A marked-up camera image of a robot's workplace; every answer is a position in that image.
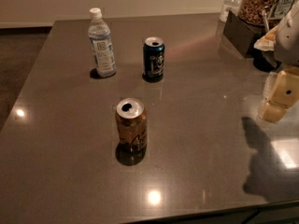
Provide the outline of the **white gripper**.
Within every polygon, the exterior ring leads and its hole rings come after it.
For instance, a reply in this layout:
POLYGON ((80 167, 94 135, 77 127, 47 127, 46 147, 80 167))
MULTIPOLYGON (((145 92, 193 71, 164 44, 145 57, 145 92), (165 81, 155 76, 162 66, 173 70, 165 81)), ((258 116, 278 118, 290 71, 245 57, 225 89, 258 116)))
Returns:
MULTIPOLYGON (((299 1, 278 25, 274 56, 277 61, 299 66, 299 1)), ((298 101, 299 69, 270 72, 264 83, 258 117, 267 122, 277 123, 298 101)))

